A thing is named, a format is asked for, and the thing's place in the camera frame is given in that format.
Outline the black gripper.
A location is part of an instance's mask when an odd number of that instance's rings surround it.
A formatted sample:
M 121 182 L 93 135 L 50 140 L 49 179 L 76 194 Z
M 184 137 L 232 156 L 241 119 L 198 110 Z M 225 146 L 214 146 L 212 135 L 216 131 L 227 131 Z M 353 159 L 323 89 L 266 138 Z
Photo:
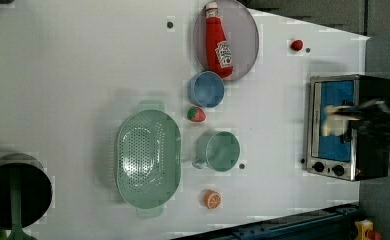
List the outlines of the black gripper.
M 350 107 L 348 115 L 355 122 L 352 127 L 359 135 L 376 140 L 390 148 L 390 106 L 382 99 L 373 99 Z

